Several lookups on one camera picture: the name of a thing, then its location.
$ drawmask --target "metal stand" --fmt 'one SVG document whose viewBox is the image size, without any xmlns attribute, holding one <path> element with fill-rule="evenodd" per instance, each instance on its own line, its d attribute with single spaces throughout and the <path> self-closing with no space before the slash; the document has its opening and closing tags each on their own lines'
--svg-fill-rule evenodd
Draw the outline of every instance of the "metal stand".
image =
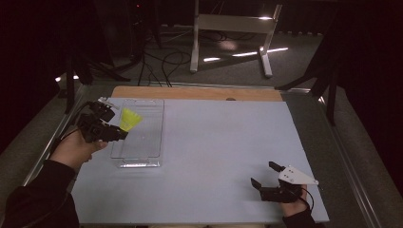
<svg viewBox="0 0 403 228">
<path fill-rule="evenodd" d="M 326 116 L 331 125 L 335 125 L 336 87 L 341 56 L 346 52 L 348 42 L 348 36 L 345 33 L 349 30 L 346 29 L 343 18 L 344 14 L 338 12 L 338 16 L 334 18 L 304 75 L 286 85 L 275 87 L 278 90 L 289 90 L 294 86 L 317 78 L 309 93 L 313 97 L 319 98 L 329 87 Z"/>
<path fill-rule="evenodd" d="M 196 73 L 199 64 L 199 29 L 209 30 L 227 30 L 240 32 L 266 33 L 264 44 L 259 49 L 260 58 L 263 64 L 264 75 L 268 78 L 273 76 L 270 68 L 267 50 L 276 28 L 278 16 L 281 11 L 281 5 L 276 6 L 273 18 L 227 16 L 215 14 L 199 14 L 199 0 L 195 0 L 195 22 L 194 22 L 194 40 L 192 59 L 190 63 L 190 72 Z"/>
</svg>

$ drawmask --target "metal frame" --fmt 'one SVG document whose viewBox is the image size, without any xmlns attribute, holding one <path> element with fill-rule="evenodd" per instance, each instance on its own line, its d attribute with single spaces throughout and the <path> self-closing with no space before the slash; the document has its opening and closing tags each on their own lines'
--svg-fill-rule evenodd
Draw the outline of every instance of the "metal frame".
<svg viewBox="0 0 403 228">
<path fill-rule="evenodd" d="M 269 49 L 272 41 L 280 11 L 281 5 L 277 5 L 274 16 L 270 19 L 217 14 L 199 14 L 199 0 L 195 0 L 195 22 L 193 27 L 194 40 L 190 72 L 196 73 L 198 71 L 200 47 L 199 29 L 241 31 L 267 34 L 263 46 L 259 48 L 259 54 L 264 69 L 264 75 L 268 78 L 271 78 L 273 76 L 273 72 L 272 68 L 270 67 L 267 50 Z"/>
<path fill-rule="evenodd" d="M 320 113 L 322 114 L 323 118 L 328 119 L 327 113 L 325 111 L 326 102 L 323 97 L 319 98 L 318 105 L 322 107 L 322 111 Z M 340 134 L 338 133 L 336 126 L 333 124 L 328 124 L 328 127 L 329 130 L 332 132 L 332 135 L 336 142 L 336 151 L 338 157 L 340 158 L 340 163 L 343 167 L 343 171 L 346 174 L 347 181 L 350 183 L 351 189 L 355 195 L 356 202 L 361 210 L 365 221 L 367 222 L 368 227 L 383 227 L 380 218 L 378 217 L 378 214 L 374 209 L 374 204 L 370 200 L 370 196 L 368 195 L 364 184 L 355 171 L 355 165 L 350 159 L 349 152 L 344 147 L 343 142 L 340 139 Z"/>
</svg>

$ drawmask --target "human hand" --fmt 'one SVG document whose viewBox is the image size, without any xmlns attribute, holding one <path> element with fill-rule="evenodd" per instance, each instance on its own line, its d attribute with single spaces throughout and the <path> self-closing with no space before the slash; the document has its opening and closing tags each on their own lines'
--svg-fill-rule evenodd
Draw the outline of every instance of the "human hand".
<svg viewBox="0 0 403 228">
<path fill-rule="evenodd" d="M 49 159 L 78 169 L 92 158 L 92 153 L 106 146 L 107 142 L 87 143 L 81 131 L 75 130 L 59 143 Z"/>
<path fill-rule="evenodd" d="M 301 187 L 306 190 L 307 185 L 302 184 Z M 301 197 L 306 201 L 307 193 L 303 189 L 302 189 Z M 291 216 L 293 216 L 297 213 L 303 212 L 307 209 L 306 203 L 304 201 L 302 201 L 301 199 L 298 199 L 297 201 L 290 202 L 290 203 L 281 202 L 279 205 L 280 205 L 280 207 L 282 209 L 282 213 L 285 217 L 291 217 Z"/>
</svg>

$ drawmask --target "black wire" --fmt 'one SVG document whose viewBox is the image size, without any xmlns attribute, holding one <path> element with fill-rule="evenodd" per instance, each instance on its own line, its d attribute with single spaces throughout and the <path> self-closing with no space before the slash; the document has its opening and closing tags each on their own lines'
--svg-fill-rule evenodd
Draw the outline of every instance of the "black wire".
<svg viewBox="0 0 403 228">
<path fill-rule="evenodd" d="M 303 191 L 305 191 L 306 193 L 308 193 L 308 195 L 311 197 L 311 200 L 312 200 L 311 212 L 312 212 L 312 210 L 314 210 L 314 205 L 315 205 L 314 197 L 313 197 L 313 196 L 311 195 L 311 193 L 310 193 L 308 190 L 306 190 L 305 188 L 301 187 L 301 189 L 302 189 Z"/>
<path fill-rule="evenodd" d="M 76 132 L 76 131 L 78 131 L 78 130 L 80 130 L 80 129 L 79 129 L 79 128 L 75 128 L 74 130 L 68 132 L 66 135 L 62 136 L 61 140 L 67 138 L 69 135 L 71 135 L 72 133 L 74 133 L 74 132 Z"/>
<path fill-rule="evenodd" d="M 190 61 L 191 61 L 191 56 L 190 56 L 189 53 L 183 52 L 183 51 L 181 51 L 181 50 L 179 50 L 179 49 L 177 49 L 177 48 L 169 47 L 169 48 L 163 48 L 163 49 L 174 49 L 175 51 L 172 52 L 172 53 L 169 53 L 169 54 L 165 55 L 163 58 L 157 57 L 157 56 L 152 55 L 152 54 L 147 53 L 147 52 L 144 52 L 144 55 L 147 55 L 147 56 L 150 56 L 150 57 L 152 57 L 152 58 L 154 58 L 154 59 L 157 59 L 157 60 L 162 61 L 161 68 L 162 68 L 162 71 L 163 71 L 163 76 L 164 76 L 164 78 L 166 79 L 166 85 L 169 86 L 169 87 L 172 87 L 172 84 L 171 84 L 170 81 L 169 81 L 169 76 L 170 76 L 175 70 L 177 70 L 181 65 L 185 65 L 185 64 L 190 63 Z M 167 58 L 169 58 L 170 56 L 175 55 L 175 54 L 181 54 L 181 60 L 180 60 L 178 63 L 170 62 L 170 61 L 167 60 Z M 145 60 L 144 60 L 144 64 L 147 66 L 148 70 L 150 70 L 150 74 L 148 75 L 148 80 L 150 81 L 150 76 L 152 75 L 152 76 L 158 81 L 158 83 L 160 84 L 160 86 L 162 86 L 162 84 L 161 84 L 160 81 L 158 80 L 157 76 L 153 73 L 153 70 L 152 70 L 151 65 L 147 64 L 147 63 L 145 62 Z M 172 69 L 169 73 L 166 73 L 166 71 L 165 71 L 165 65 L 166 65 L 166 64 L 174 65 L 175 67 L 174 67 L 174 69 Z"/>
<path fill-rule="evenodd" d="M 142 71 L 140 71 L 139 82 L 137 83 L 137 86 L 140 86 L 140 81 L 142 80 L 142 77 L 143 77 L 144 65 L 145 65 L 145 60 L 144 60 L 144 58 L 145 58 L 145 55 L 144 55 L 144 52 L 143 52 L 143 57 L 142 57 L 142 62 L 143 62 L 143 64 L 142 64 Z"/>
<path fill-rule="evenodd" d="M 62 141 L 62 139 L 64 139 L 65 137 L 69 136 L 71 133 L 74 132 L 74 131 L 72 131 L 72 132 L 69 132 L 67 135 L 65 135 L 66 132 L 67 132 L 67 130 L 68 130 L 68 128 L 69 128 L 71 125 L 74 125 L 74 124 L 76 123 L 77 117 L 78 117 L 79 114 L 83 111 L 83 109 L 84 109 L 87 105 L 90 105 L 90 104 L 91 104 L 91 102 L 85 102 L 84 104 L 82 104 L 82 105 L 77 109 L 77 111 L 75 112 L 74 117 L 73 117 L 70 121 L 68 121 L 68 123 L 66 124 L 65 128 L 64 128 L 64 129 L 62 130 L 62 132 L 60 133 L 59 137 L 57 137 L 57 138 L 54 140 L 53 145 L 52 145 L 52 147 L 50 148 L 50 154 L 52 154 L 52 153 L 54 152 L 54 150 L 55 150 L 56 147 L 59 145 L 59 143 Z"/>
<path fill-rule="evenodd" d="M 312 212 L 312 210 L 314 210 L 314 197 L 312 197 L 311 193 L 310 193 L 308 190 L 306 190 L 305 188 L 300 187 L 300 189 L 309 194 L 309 196 L 311 197 L 311 200 L 312 200 L 312 207 L 311 207 L 311 205 L 309 205 L 308 201 L 305 200 L 305 199 L 303 199 L 301 196 L 297 196 L 293 191 L 290 191 L 289 189 L 285 189 L 285 190 L 286 190 L 288 193 L 290 193 L 290 194 L 296 196 L 299 200 L 301 200 L 301 201 L 306 205 L 306 207 L 309 208 L 310 211 Z"/>
<path fill-rule="evenodd" d="M 215 34 L 218 34 L 220 36 L 220 38 L 212 38 L 210 36 L 199 35 L 201 38 L 204 38 L 204 39 L 206 39 L 208 41 L 216 42 L 216 43 L 221 43 L 221 42 L 224 42 L 224 41 L 248 41 L 248 40 L 252 40 L 257 35 L 256 33 L 244 32 L 239 37 L 230 37 L 230 36 L 228 36 L 227 33 L 223 32 L 223 31 L 218 31 L 218 30 L 204 30 L 201 33 L 215 33 Z"/>
</svg>

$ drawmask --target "cable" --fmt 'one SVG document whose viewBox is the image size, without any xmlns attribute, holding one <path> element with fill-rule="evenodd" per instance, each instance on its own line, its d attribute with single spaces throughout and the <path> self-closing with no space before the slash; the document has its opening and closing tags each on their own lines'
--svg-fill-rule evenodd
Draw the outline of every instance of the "cable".
<svg viewBox="0 0 403 228">
<path fill-rule="evenodd" d="M 305 191 L 307 194 L 309 194 L 309 196 L 311 197 L 311 200 L 312 200 L 312 206 L 309 205 L 309 203 L 308 203 L 308 201 L 307 201 L 306 199 L 303 199 L 301 196 L 297 196 L 293 191 L 291 191 L 291 190 L 289 190 L 289 189 L 285 189 L 285 190 L 287 190 L 288 193 L 290 193 L 291 195 L 294 195 L 294 196 L 297 197 L 299 200 L 301 200 L 301 201 L 306 205 L 306 207 L 310 209 L 310 211 L 311 211 L 311 213 L 312 213 L 312 210 L 314 210 L 314 204 L 315 204 L 315 203 L 314 203 L 314 197 L 313 197 L 313 196 L 311 195 L 311 193 L 310 193 L 308 190 L 306 190 L 305 188 L 300 187 L 300 189 L 303 190 L 303 191 Z"/>
<path fill-rule="evenodd" d="M 220 36 L 219 39 L 214 39 L 214 38 L 211 38 L 211 37 L 208 37 L 208 36 L 199 35 L 200 38 L 204 38 L 205 40 L 208 40 L 210 42 L 220 43 L 220 42 L 226 41 L 226 39 L 227 39 L 225 33 L 222 32 L 222 31 L 204 30 L 201 33 L 217 33 Z"/>
<path fill-rule="evenodd" d="M 143 77 L 143 71 L 144 71 L 144 65 L 145 65 L 145 61 L 144 61 L 145 55 L 143 52 L 143 56 L 142 56 L 142 70 L 140 71 L 140 76 L 139 76 L 139 81 L 137 82 L 137 86 L 140 86 L 140 81 L 142 80 Z"/>
<path fill-rule="evenodd" d="M 215 10 L 215 9 L 216 9 L 216 7 L 219 5 L 219 3 L 221 3 L 221 6 L 220 6 L 219 13 L 217 13 L 217 14 L 218 14 L 218 15 L 220 15 L 220 14 L 221 14 L 222 7 L 224 6 L 225 1 L 219 1 L 219 2 L 217 3 L 217 5 L 216 5 L 216 6 L 213 8 L 213 10 L 211 10 L 210 14 L 213 14 L 214 10 Z"/>
<path fill-rule="evenodd" d="M 165 41 L 161 41 L 161 43 L 168 43 L 168 42 L 173 41 L 173 40 L 175 40 L 175 39 L 177 39 L 177 38 L 179 38 L 179 37 L 182 37 L 182 36 L 184 36 L 185 34 L 190 33 L 190 32 L 192 32 L 192 31 L 193 31 L 193 29 L 188 30 L 188 31 L 185 31 L 185 32 L 182 32 L 181 34 L 179 34 L 179 35 L 177 35 L 177 36 L 174 36 L 174 37 L 172 37 L 171 39 L 168 39 L 168 40 L 165 40 Z"/>
<path fill-rule="evenodd" d="M 312 210 L 314 210 L 314 205 L 315 205 L 314 197 L 313 197 L 313 196 L 311 195 L 311 193 L 310 193 L 308 190 L 306 190 L 305 188 L 301 187 L 301 189 L 302 189 L 303 191 L 305 191 L 305 192 L 311 197 L 311 200 L 312 200 L 311 212 L 312 212 Z"/>
<path fill-rule="evenodd" d="M 157 57 L 157 56 L 152 55 L 152 54 L 150 54 L 150 53 L 144 52 L 143 67 L 144 67 L 144 66 L 147 66 L 148 70 L 150 71 L 150 74 L 148 74 L 148 81 L 150 82 L 150 80 L 151 80 L 150 78 L 151 78 L 151 75 L 152 75 L 152 76 L 157 80 L 157 82 L 160 84 L 160 86 L 162 86 L 162 84 L 161 84 L 161 82 L 158 80 L 157 76 L 153 73 L 153 69 L 152 69 L 151 65 L 149 65 L 149 64 L 147 64 L 147 63 L 145 62 L 145 55 L 147 55 L 147 56 L 149 56 L 149 57 L 152 57 L 152 58 L 154 58 L 154 59 L 157 59 L 157 60 L 162 61 L 161 69 L 162 69 L 162 71 L 163 71 L 163 76 L 164 76 L 164 78 L 166 79 L 166 85 L 167 85 L 168 87 L 172 87 L 172 84 L 171 84 L 170 81 L 169 81 L 169 76 L 172 75 L 172 73 L 173 73 L 175 70 L 177 70 L 181 65 L 185 65 L 185 64 L 190 63 L 190 61 L 191 61 L 191 56 L 190 56 L 189 53 L 183 52 L 183 51 L 181 51 L 181 50 L 179 50 L 179 49 L 177 49 L 177 48 L 174 48 L 174 47 L 163 48 L 163 49 L 174 49 L 175 51 L 174 51 L 174 52 L 171 52 L 171 53 L 169 53 L 169 54 L 167 54 L 167 55 L 165 55 L 163 58 L 160 58 L 160 57 Z M 172 62 L 172 61 L 168 61 L 168 60 L 167 60 L 169 57 L 171 57 L 172 55 L 175 55 L 175 54 L 181 54 L 181 60 L 180 60 L 178 63 L 175 63 L 175 62 Z M 166 72 L 166 70 L 165 70 L 165 65 L 166 65 L 166 64 L 174 65 L 175 67 L 174 67 L 171 71 Z"/>
<path fill-rule="evenodd" d="M 78 115 L 81 113 L 81 111 L 82 111 L 86 106 L 88 106 L 88 105 L 90 105 L 90 104 L 91 104 L 91 102 L 85 102 L 84 104 L 82 104 L 82 105 L 77 109 L 77 111 L 76 111 L 75 114 L 74 114 L 74 117 L 73 117 L 70 121 L 67 122 L 65 128 L 62 129 L 62 132 L 60 133 L 59 137 L 57 137 L 57 138 L 54 140 L 53 145 L 52 145 L 52 147 L 50 148 L 50 154 L 52 154 L 52 153 L 54 152 L 54 150 L 55 150 L 56 147 L 59 145 L 59 143 L 62 141 L 62 139 L 64 139 L 65 137 L 69 136 L 71 133 L 74 132 L 74 131 L 72 131 L 72 132 L 69 132 L 68 134 L 66 134 L 68 128 L 69 128 L 71 125 L 74 125 L 74 124 L 76 123 L 77 117 L 78 117 Z"/>
<path fill-rule="evenodd" d="M 244 32 L 240 37 L 237 38 L 232 38 L 228 35 L 226 35 L 228 40 L 233 40 L 233 41 L 248 41 L 248 40 L 252 40 L 253 38 L 256 37 L 256 33 L 253 32 Z"/>
<path fill-rule="evenodd" d="M 72 133 L 74 133 L 74 132 L 76 132 L 78 130 L 79 130 L 79 128 L 75 128 L 74 130 L 68 132 L 66 135 L 62 136 L 61 140 L 67 138 L 69 135 L 71 135 Z"/>
</svg>

